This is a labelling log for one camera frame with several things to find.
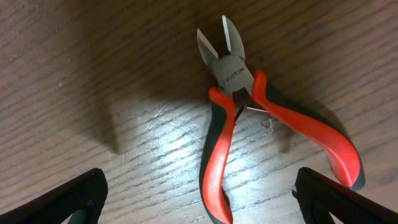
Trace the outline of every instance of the wire cutter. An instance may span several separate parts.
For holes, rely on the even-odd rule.
[[[212,117],[200,165],[199,184],[203,204],[214,223],[232,223],[229,203],[222,183],[235,124],[233,93],[246,89],[252,99],[271,116],[302,133],[324,148],[336,178],[352,190],[365,184],[361,159],[351,141],[339,128],[313,111],[281,95],[266,74],[253,75],[245,65],[243,43],[235,25],[222,17],[226,45],[230,54],[218,58],[216,50],[198,29],[198,46],[206,66],[218,87],[209,90]]]

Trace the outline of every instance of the wooden surface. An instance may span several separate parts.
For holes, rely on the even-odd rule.
[[[397,4],[1,0],[0,213],[99,167],[100,223],[209,223],[198,171],[215,79],[196,32],[224,54],[222,14],[249,69],[341,121],[363,160],[359,193],[398,211]],[[303,223],[290,193],[303,166],[334,178],[314,142],[244,111],[223,185],[234,222]]]

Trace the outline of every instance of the rubber grip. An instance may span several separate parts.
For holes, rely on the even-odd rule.
[[[235,103],[217,87],[210,88],[209,97],[212,115],[200,164],[200,195],[213,223],[232,223],[221,186],[234,129]]]
[[[365,185],[361,159],[351,141],[327,119],[290,101],[267,83],[266,74],[253,74],[252,97],[269,114],[324,148],[336,178],[352,190]]]

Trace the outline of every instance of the plier handle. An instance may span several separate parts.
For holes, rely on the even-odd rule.
[[[200,193],[214,223],[232,223],[232,213],[222,191],[223,175],[231,146],[236,105],[233,93],[245,88],[253,100],[292,129],[324,148],[336,178],[352,190],[365,184],[364,171],[352,142],[326,118],[281,95],[262,71],[253,75],[246,67],[243,43],[234,24],[223,16],[227,48],[231,54],[218,54],[198,29],[198,45],[207,67],[218,81],[210,88],[211,123],[200,165]]]

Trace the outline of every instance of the red and black handle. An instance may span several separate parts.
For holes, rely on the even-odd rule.
[[[259,105],[292,129],[324,148],[336,178],[351,190],[365,184],[361,159],[351,141],[333,123],[290,101],[267,83],[266,74],[253,74],[252,97]]]
[[[212,116],[200,164],[200,195],[213,223],[232,223],[221,186],[234,130],[235,103],[217,87],[210,88],[209,97]]]

